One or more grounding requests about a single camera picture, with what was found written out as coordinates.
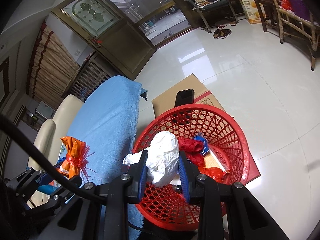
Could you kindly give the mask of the blue tablecloth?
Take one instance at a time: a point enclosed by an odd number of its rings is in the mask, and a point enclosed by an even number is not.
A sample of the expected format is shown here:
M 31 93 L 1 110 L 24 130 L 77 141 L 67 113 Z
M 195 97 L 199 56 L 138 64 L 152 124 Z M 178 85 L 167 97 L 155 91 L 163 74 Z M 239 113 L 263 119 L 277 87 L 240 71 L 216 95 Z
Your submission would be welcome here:
M 144 92 L 141 83 L 118 75 L 100 85 L 82 105 L 67 135 L 90 148 L 84 182 L 109 183 L 126 169 L 122 162 L 133 148 Z

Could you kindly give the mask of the pair of slippers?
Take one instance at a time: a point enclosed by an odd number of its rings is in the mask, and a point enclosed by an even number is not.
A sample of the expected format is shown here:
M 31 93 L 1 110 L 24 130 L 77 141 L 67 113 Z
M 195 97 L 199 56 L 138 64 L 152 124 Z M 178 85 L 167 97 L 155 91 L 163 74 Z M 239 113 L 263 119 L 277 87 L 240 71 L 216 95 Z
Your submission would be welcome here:
M 230 29 L 216 29 L 213 33 L 214 39 L 226 38 L 232 33 Z

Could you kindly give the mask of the wooden crib railing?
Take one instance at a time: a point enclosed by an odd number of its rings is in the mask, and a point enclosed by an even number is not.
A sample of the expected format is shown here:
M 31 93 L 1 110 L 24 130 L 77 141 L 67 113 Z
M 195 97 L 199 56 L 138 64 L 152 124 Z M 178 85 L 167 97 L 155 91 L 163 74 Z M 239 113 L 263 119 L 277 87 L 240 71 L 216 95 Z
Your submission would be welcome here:
M 61 98 L 73 95 L 85 102 L 106 80 L 120 73 L 99 53 L 91 53 L 75 72 Z

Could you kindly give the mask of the black phone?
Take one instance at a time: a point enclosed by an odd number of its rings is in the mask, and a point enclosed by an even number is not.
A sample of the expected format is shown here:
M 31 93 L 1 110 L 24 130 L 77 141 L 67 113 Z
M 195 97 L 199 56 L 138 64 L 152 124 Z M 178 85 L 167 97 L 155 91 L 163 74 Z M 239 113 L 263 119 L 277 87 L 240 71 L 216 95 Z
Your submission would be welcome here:
M 174 107 L 180 107 L 183 105 L 194 103 L 194 95 L 195 92 L 193 89 L 179 91 L 176 95 Z M 178 113 L 174 113 L 172 117 L 172 122 L 174 124 L 178 124 L 180 126 L 187 125 L 190 123 L 191 111 L 181 111 Z

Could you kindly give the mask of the bright red plastic bag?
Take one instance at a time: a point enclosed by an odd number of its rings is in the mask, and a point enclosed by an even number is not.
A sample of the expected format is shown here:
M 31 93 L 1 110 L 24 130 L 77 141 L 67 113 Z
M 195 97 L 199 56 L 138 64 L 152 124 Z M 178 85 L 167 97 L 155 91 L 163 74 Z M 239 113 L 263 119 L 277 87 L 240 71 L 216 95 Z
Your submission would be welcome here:
M 199 171 L 202 174 L 214 179 L 218 183 L 223 183 L 229 176 L 228 172 L 221 170 L 218 167 L 199 167 Z

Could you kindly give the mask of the blue toothpaste box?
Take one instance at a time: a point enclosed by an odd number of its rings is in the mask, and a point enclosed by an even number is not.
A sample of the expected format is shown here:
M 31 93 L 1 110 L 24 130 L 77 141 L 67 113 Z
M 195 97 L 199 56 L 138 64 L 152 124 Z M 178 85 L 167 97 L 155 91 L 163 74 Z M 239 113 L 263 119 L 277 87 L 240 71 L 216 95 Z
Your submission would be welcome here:
M 203 150 L 201 151 L 200 155 L 205 156 L 210 151 L 207 139 L 204 137 L 202 133 L 199 132 L 197 133 L 197 135 L 195 135 L 194 140 L 197 140 L 203 143 Z

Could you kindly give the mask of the orange white carton box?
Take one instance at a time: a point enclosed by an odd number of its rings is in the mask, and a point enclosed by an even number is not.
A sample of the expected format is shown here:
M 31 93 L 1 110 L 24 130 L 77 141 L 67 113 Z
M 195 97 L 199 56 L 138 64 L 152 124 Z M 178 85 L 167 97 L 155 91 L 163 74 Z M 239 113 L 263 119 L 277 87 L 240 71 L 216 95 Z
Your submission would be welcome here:
M 209 151 L 203 155 L 206 168 L 217 167 L 222 170 L 223 174 L 229 174 L 229 169 L 222 162 L 222 158 L 218 156 L 218 152 L 212 145 L 209 145 Z

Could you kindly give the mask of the orange bag bundle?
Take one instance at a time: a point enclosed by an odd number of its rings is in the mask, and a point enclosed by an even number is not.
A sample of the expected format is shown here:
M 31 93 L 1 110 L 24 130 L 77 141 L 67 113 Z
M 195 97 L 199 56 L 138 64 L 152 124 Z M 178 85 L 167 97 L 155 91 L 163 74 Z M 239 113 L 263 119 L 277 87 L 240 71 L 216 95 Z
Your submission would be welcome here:
M 88 158 L 94 152 L 91 152 L 90 147 L 84 141 L 74 137 L 65 136 L 61 137 L 60 140 L 67 153 L 65 160 L 57 170 L 68 179 L 74 176 L 81 176 L 85 181 L 89 181 L 88 172 L 93 172 L 93 170 L 87 167 L 89 164 Z

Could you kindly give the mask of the dark red plastic bag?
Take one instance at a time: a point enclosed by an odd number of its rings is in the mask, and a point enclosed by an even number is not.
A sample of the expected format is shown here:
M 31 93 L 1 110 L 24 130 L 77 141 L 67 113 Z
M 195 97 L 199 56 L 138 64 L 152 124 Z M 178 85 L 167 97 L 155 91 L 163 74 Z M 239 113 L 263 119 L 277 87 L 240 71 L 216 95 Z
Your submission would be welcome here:
M 178 138 L 180 151 L 185 153 L 187 159 L 198 167 L 205 167 L 204 157 L 201 152 L 204 149 L 203 142 L 191 138 Z

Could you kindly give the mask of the white bag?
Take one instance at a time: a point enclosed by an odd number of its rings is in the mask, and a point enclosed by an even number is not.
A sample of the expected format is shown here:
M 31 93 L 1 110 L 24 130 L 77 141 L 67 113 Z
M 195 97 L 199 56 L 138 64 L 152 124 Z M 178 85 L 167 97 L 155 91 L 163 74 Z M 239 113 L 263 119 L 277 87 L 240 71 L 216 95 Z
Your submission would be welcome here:
M 145 148 L 148 157 L 147 181 L 155 187 L 164 187 L 174 179 L 178 172 L 180 149 L 175 135 L 168 131 L 158 132 Z

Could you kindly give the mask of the teal insulated bottle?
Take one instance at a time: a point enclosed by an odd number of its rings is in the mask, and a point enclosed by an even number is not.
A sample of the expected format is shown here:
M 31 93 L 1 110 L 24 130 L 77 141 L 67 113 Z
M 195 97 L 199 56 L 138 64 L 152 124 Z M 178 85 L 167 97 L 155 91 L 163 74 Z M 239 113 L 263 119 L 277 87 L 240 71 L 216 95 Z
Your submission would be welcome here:
M 52 194 L 60 187 L 60 184 L 47 173 L 42 173 L 37 180 L 37 183 L 39 185 L 37 190 L 47 195 Z

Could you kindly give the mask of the yellow printed carton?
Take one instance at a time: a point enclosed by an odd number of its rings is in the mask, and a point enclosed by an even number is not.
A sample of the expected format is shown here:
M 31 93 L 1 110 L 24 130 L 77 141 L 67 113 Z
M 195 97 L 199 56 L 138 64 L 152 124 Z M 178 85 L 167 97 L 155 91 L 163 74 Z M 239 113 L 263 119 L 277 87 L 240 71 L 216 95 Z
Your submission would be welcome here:
M 239 0 L 245 13 L 246 20 L 250 24 L 261 23 L 260 14 L 255 0 Z

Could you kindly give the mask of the beige curtain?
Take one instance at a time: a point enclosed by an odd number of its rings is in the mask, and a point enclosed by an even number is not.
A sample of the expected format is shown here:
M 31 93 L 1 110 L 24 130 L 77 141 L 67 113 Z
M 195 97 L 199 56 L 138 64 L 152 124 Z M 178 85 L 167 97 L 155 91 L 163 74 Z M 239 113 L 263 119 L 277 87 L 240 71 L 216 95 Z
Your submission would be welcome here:
M 57 109 L 63 101 L 62 94 L 78 69 L 72 55 L 43 22 L 31 54 L 26 93 L 32 99 Z

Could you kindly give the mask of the cream leather sofa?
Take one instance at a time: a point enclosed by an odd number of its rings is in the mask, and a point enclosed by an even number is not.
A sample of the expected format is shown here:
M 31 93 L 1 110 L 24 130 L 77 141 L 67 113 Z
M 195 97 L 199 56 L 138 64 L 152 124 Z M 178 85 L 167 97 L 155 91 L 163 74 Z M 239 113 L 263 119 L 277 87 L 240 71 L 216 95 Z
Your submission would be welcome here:
M 68 95 L 59 105 L 54 116 L 46 120 L 34 141 L 34 146 L 44 157 L 55 165 L 60 157 L 61 138 L 65 137 L 83 102 L 73 95 Z

